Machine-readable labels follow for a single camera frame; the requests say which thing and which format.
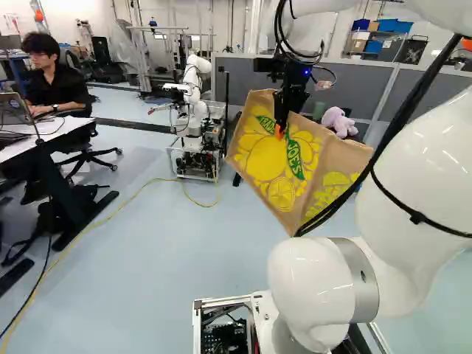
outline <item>orange object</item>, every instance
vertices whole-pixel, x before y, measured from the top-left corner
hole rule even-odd
[[[44,21],[44,15],[43,15],[43,13],[41,12],[41,10],[39,10],[39,9],[35,11],[35,21],[36,21],[36,22],[42,22],[42,21]]]
[[[462,39],[462,45],[468,50],[472,50],[472,39]]]
[[[280,130],[280,125],[278,124],[275,125],[275,136],[278,138],[278,140],[283,138],[283,131]]]

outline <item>yellow lemon illustration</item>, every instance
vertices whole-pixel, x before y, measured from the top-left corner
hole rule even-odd
[[[290,212],[313,178],[323,140],[296,124],[287,125],[284,137],[278,139],[273,114],[261,105],[245,114],[233,159],[254,179],[264,198],[278,210]]]
[[[290,212],[295,202],[295,190],[288,178],[274,179],[268,186],[268,200],[278,210]]]
[[[358,176],[358,173],[346,176],[340,172],[329,172],[324,175],[323,187],[313,194],[315,203],[305,213],[304,222],[309,221],[313,216],[317,215],[324,208],[333,203],[347,190],[347,188],[351,186],[351,184],[354,183]]]
[[[267,136],[257,141],[249,154],[246,172],[259,181],[270,181],[282,174],[287,164],[285,140]]]

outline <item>black hair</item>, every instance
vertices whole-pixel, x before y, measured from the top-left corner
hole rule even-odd
[[[44,53],[48,57],[56,54],[58,58],[56,63],[59,61],[60,48],[59,43],[47,33],[41,32],[30,32],[28,33],[23,42],[21,43],[21,50],[25,53]]]

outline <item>plush toy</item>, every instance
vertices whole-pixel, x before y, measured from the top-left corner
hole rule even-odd
[[[354,126],[354,121],[345,115],[339,107],[331,107],[324,113],[322,125],[326,128],[334,128],[340,139],[345,139],[347,135],[356,135],[359,131]]]

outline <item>paper bag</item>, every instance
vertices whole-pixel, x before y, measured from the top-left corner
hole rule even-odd
[[[249,92],[226,161],[293,236],[357,179],[373,149],[293,112],[278,139],[273,92]]]

